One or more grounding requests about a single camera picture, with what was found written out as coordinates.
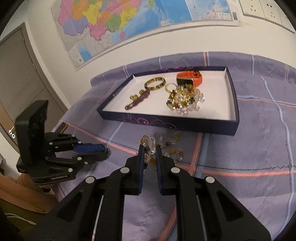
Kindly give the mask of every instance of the gray door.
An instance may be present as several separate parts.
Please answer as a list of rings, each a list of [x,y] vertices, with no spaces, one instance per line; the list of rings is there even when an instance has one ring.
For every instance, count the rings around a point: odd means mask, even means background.
[[[45,131],[51,131],[64,112],[37,73],[19,29],[0,44],[0,124],[15,143],[17,138],[9,125],[35,100],[49,100]]]

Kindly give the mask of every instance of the bangle bracelet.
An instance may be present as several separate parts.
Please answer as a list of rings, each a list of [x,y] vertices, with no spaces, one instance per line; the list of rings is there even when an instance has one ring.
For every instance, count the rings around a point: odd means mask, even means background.
[[[191,84],[197,87],[202,83],[202,75],[199,71],[185,71],[178,73],[176,80],[178,85]]]
[[[169,86],[169,85],[174,85],[174,86],[176,86],[176,87],[177,87],[177,85],[174,84],[174,83],[168,83],[168,84],[165,85],[165,91],[168,92],[168,93],[170,94],[171,91],[168,89],[168,86]]]
[[[162,81],[162,83],[159,84],[159,85],[155,85],[153,87],[148,87],[149,84],[151,84],[153,82],[156,82],[156,81]],[[162,88],[163,86],[165,86],[165,83],[166,83],[166,81],[165,81],[164,78],[162,78],[162,77],[156,77],[156,78],[153,78],[153,79],[148,80],[145,83],[144,87],[145,87],[146,90],[150,90],[150,91],[152,91],[152,90],[158,90],[158,89]]]

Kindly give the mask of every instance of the orange watch strap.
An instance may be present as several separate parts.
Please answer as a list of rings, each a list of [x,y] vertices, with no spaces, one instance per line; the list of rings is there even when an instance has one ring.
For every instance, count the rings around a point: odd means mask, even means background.
[[[193,86],[197,87],[202,83],[202,75],[199,71],[185,71],[177,74],[177,78],[192,79]]]

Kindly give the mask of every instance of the map of china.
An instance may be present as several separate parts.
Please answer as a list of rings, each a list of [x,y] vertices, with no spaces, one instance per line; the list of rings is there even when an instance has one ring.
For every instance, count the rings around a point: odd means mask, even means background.
[[[71,36],[82,34],[89,27],[90,35],[97,41],[107,30],[119,30],[123,40],[122,28],[137,14],[140,5],[141,0],[62,0],[58,22],[64,33]]]

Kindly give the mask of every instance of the bedsheet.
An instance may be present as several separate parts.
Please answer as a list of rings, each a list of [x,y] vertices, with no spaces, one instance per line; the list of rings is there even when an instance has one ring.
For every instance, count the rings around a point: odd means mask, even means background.
[[[136,154],[143,134],[170,137],[176,130],[102,120],[97,107],[128,76],[145,71],[190,66],[227,66],[237,93],[240,124],[235,136],[178,131],[184,159],[178,165],[195,177],[214,176],[270,232],[283,230],[296,210],[293,156],[296,155],[296,69],[261,56],[230,52],[185,53],[147,59],[107,71],[62,117],[65,133],[84,143],[103,143],[110,157],[86,165],[72,181],[54,187],[62,200],[85,177],[102,178]],[[64,152],[70,158],[75,152]],[[148,166],[140,196],[127,196],[123,240],[177,240],[175,200],[161,196],[156,171]]]

